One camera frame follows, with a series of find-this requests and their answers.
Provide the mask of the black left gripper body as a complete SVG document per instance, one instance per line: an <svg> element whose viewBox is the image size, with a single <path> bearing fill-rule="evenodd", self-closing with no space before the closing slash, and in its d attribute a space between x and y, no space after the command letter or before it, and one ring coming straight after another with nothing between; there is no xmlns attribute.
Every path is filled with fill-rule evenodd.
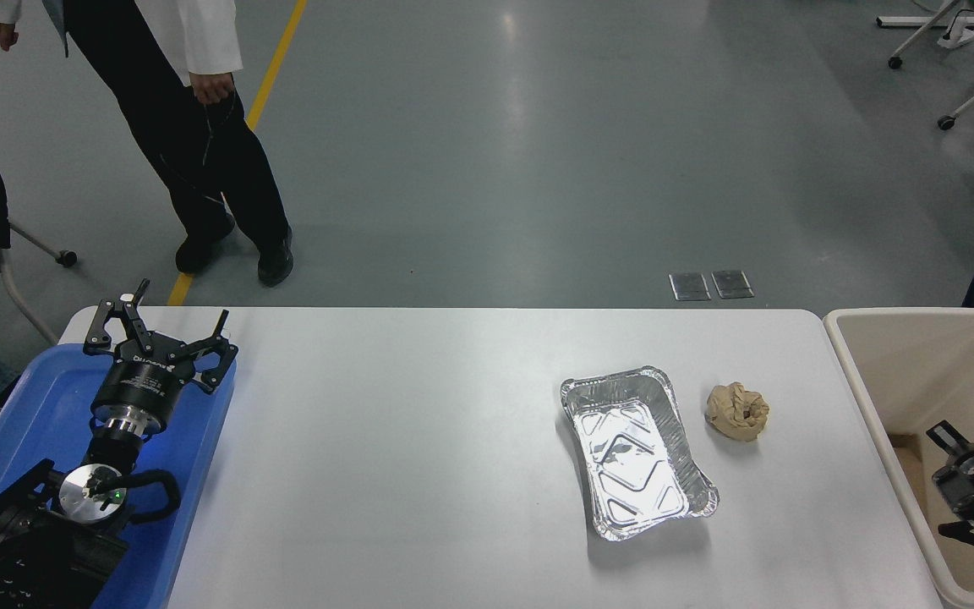
<svg viewBox="0 0 974 609"><path fill-rule="evenodd" d="M91 405L92 414L106 421L131 406L150 416L151 424L170 423L186 381L194 374L193 363L169 359L171 351L184 344L162 334L152 335L151 352L135 340L117 344L111 369Z"/></svg>

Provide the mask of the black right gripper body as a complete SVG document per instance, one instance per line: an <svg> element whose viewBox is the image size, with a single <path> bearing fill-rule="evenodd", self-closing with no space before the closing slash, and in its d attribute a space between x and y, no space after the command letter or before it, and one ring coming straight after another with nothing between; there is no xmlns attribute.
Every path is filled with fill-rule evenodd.
<svg viewBox="0 0 974 609"><path fill-rule="evenodd" d="M974 448L943 447L946 462L935 471L933 483L958 518L974 520Z"/></svg>

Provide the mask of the person's left hand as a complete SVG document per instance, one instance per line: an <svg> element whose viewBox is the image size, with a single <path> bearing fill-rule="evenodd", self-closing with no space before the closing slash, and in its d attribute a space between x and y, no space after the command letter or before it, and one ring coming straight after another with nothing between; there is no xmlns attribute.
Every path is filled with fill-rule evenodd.
<svg viewBox="0 0 974 609"><path fill-rule="evenodd" d="M196 99L201 104L214 105L222 103L236 92L232 73L195 74L189 72L189 86Z"/></svg>

